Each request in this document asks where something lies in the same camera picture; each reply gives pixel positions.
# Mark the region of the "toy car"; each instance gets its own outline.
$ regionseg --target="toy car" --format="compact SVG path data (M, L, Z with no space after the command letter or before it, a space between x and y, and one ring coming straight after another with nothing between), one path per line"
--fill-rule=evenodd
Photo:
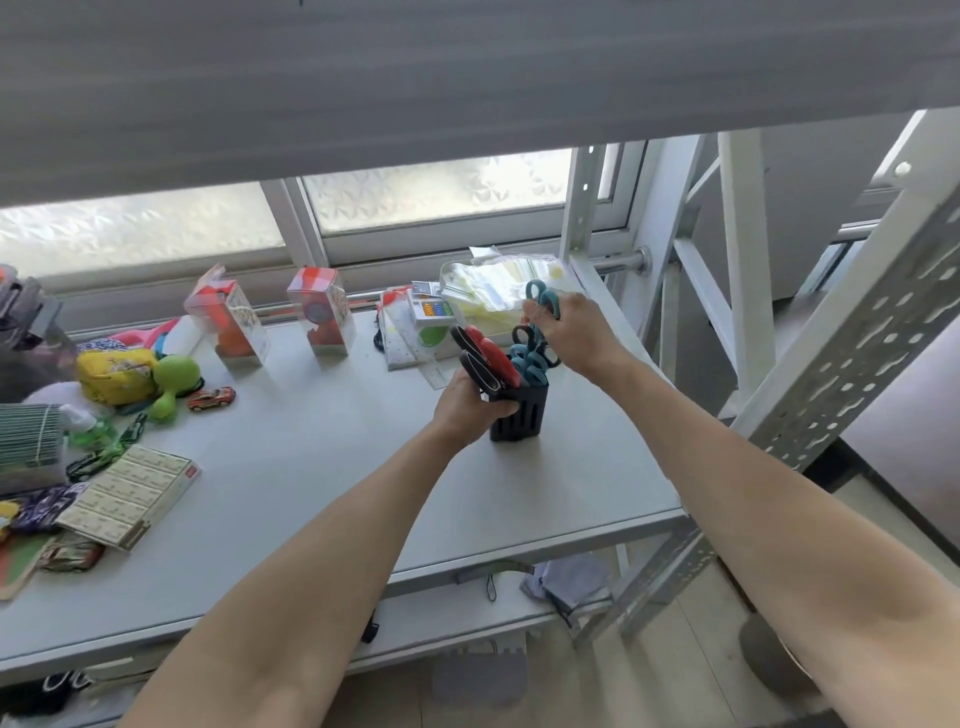
M237 393L233 387L219 387L212 392L203 389L187 398L186 406L191 412L203 412L213 407L226 407L233 404Z

